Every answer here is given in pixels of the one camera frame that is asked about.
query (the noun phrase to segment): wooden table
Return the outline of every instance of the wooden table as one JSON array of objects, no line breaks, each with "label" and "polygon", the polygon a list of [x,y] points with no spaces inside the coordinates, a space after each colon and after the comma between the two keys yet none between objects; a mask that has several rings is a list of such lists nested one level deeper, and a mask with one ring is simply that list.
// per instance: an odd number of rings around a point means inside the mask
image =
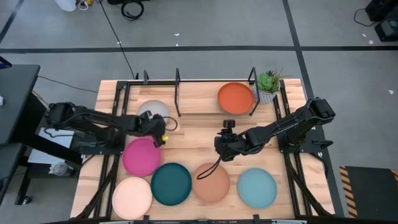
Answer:
[{"label": "wooden table", "polygon": [[[290,109],[294,112],[306,102],[303,88],[299,79],[285,79],[286,92]],[[116,80],[102,81],[99,87],[95,109],[111,113]],[[217,92],[226,82],[181,83],[179,91],[179,108],[182,116],[179,118],[174,105],[174,86],[133,86],[129,93],[127,114],[135,114],[138,107],[147,100],[161,100],[170,109],[172,117],[178,121],[178,128],[167,132],[169,140],[162,150],[162,163],[178,162],[185,166],[193,175],[195,169],[207,162],[215,162],[218,158],[214,149],[214,137],[223,128],[224,119],[235,119],[234,132],[240,133],[255,126],[265,126],[276,120],[274,105],[259,105],[253,116],[248,114],[232,115],[220,109],[217,103]],[[119,105],[123,102],[123,93]],[[283,111],[282,98],[279,94],[279,103]],[[174,125],[169,119],[170,128]],[[127,143],[133,138],[127,137]],[[71,217],[78,215],[90,201],[98,188],[103,156],[95,156],[81,169],[76,188]],[[323,165],[309,154],[302,154],[303,171],[307,187],[326,210],[333,213],[328,184],[326,182]],[[292,202],[290,198],[287,173],[283,155],[279,152],[276,138],[265,146],[256,155],[237,156],[232,162],[220,164],[229,173],[231,187],[227,196],[220,202],[205,203],[191,194],[180,205],[168,207],[153,199],[152,206],[146,213],[151,220],[188,220],[188,219],[251,219],[254,214],[260,218],[293,218]],[[259,167],[267,170],[275,178],[278,186],[278,195],[274,204],[267,209],[253,209],[245,205],[238,195],[237,182],[244,170]],[[124,169],[121,160],[119,163],[116,184],[130,177]],[[144,179],[150,183],[152,176]],[[298,200],[300,211],[304,214],[303,200],[299,188]],[[104,215],[108,193],[105,192],[101,215]],[[113,212],[112,220],[120,220]]]}]

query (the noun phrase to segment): concrete floor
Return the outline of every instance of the concrete floor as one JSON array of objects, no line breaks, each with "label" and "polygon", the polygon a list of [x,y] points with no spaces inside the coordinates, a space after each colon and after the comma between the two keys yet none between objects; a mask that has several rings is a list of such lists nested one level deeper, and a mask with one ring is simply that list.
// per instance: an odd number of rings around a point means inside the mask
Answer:
[{"label": "concrete floor", "polygon": [[[368,2],[289,0],[300,45],[397,45],[380,42],[372,27],[353,22],[354,11]],[[16,4],[13,0],[1,3],[0,29]],[[151,0],[144,5],[143,17],[129,22],[122,18],[120,9],[104,2],[124,47],[294,46],[282,0]],[[358,19],[369,22],[363,12]],[[63,12],[54,1],[24,0],[7,34],[0,39],[0,54],[12,63],[39,64],[42,76],[92,90],[98,89],[100,80],[131,77],[122,53],[2,52],[110,47],[118,47],[117,40],[98,3],[88,11]],[[283,68],[285,77],[302,78],[294,51],[154,51],[126,53],[133,70],[142,74],[146,69],[151,79],[173,78],[175,67],[180,68],[182,78],[244,78],[253,66],[257,71],[276,66]],[[394,135],[398,121],[393,118],[398,105],[398,52],[316,51],[303,52],[303,56],[314,95],[326,98],[337,114],[324,126],[326,138],[335,142],[329,150],[336,177],[340,176],[337,168],[341,165],[398,169],[398,140]],[[47,80],[38,79],[34,89],[49,102],[72,101],[90,108],[95,105],[94,93]],[[397,93],[391,95],[388,90]],[[34,179],[28,193],[35,200],[18,207],[13,201],[21,179],[13,178],[0,207],[2,222],[42,223],[69,217],[76,180]]]}]

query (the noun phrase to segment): tan plate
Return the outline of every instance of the tan plate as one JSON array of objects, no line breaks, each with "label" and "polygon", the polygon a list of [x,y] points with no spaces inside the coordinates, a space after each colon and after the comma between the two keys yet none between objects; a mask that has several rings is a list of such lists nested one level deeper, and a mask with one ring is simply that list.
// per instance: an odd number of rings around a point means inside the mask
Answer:
[{"label": "tan plate", "polygon": [[143,216],[151,203],[150,186],[139,177],[130,177],[122,181],[112,196],[114,212],[125,220],[134,220]]},{"label": "tan plate", "polygon": [[192,189],[195,195],[204,202],[217,202],[228,193],[230,181],[224,168],[218,166],[208,177],[198,180],[197,177],[213,164],[207,163],[200,166],[193,175]]}]

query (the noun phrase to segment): gray plate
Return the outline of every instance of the gray plate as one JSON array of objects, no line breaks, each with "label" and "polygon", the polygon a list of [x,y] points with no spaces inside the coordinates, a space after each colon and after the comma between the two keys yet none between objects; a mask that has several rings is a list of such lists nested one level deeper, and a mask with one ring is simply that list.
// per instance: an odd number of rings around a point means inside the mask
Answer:
[{"label": "gray plate", "polygon": [[145,111],[150,111],[152,115],[160,114],[161,116],[170,116],[170,111],[167,105],[160,100],[149,100],[138,108],[137,114],[141,115]]}]

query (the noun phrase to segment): black table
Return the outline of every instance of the black table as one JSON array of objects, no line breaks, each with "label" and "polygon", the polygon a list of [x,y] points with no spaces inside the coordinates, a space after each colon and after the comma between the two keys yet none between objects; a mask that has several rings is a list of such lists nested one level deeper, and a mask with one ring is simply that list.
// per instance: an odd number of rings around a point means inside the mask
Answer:
[{"label": "black table", "polygon": [[[46,112],[46,107],[32,94],[40,67],[38,65],[13,65],[0,70],[0,204],[9,181],[18,165],[26,166],[26,146],[65,159],[76,170],[81,167],[81,154],[36,135],[36,130]],[[24,202],[29,186],[29,172],[25,173],[16,204]]]}]

